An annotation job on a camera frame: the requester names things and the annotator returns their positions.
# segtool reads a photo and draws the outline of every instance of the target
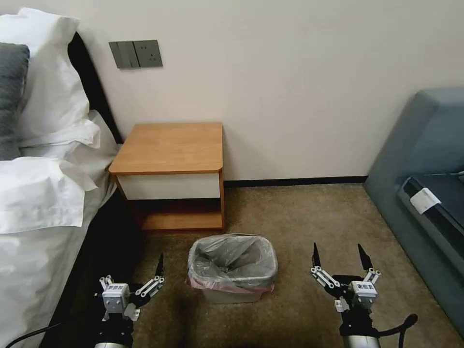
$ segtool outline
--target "wall socket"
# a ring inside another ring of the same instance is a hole
[[[140,67],[163,66],[158,40],[134,41],[134,47]]]
[[[110,42],[119,69],[162,67],[157,40]]]

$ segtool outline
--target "carpet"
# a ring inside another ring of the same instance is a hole
[[[343,347],[334,301],[310,276],[313,242],[330,274],[363,275],[362,244],[382,272],[371,315],[377,329],[416,313],[405,347],[464,347],[361,184],[230,188],[225,197],[226,233],[260,234],[273,244],[275,290],[256,303],[208,304],[185,278],[191,245],[211,233],[148,233],[134,281],[151,278],[164,252],[166,285],[143,307],[134,348]],[[397,347],[398,335],[380,343]]]

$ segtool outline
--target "robotic arm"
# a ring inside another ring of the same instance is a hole
[[[412,314],[403,324],[383,332],[372,326],[371,307],[378,296],[375,284],[381,272],[373,268],[370,257],[360,244],[358,251],[363,269],[366,271],[364,277],[330,276],[321,268],[318,247],[314,243],[311,275],[329,295],[335,298],[335,308],[342,317],[339,332],[346,348],[380,348],[378,340],[380,337],[397,333],[400,334],[399,347],[402,348],[406,329],[414,325],[418,317]]]
[[[126,283],[114,283],[110,275],[100,278],[103,288],[101,298],[106,312],[98,329],[95,348],[132,347],[133,323],[139,317],[139,308],[147,304],[164,286],[163,273],[164,257],[161,254],[155,277],[135,292],[131,292]]]

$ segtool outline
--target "nightstand drawer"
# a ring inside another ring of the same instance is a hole
[[[219,198],[219,174],[118,175],[128,200]]]

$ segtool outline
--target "white pillowcase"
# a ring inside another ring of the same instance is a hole
[[[77,71],[68,57],[79,20],[23,8],[17,15],[0,15],[0,42],[25,44],[30,50],[24,109],[18,120],[19,146],[83,141],[91,144],[94,127],[83,140],[76,127],[87,120],[89,103]]]
[[[85,192],[95,183],[62,159],[0,161],[0,234],[48,227],[81,227]]]

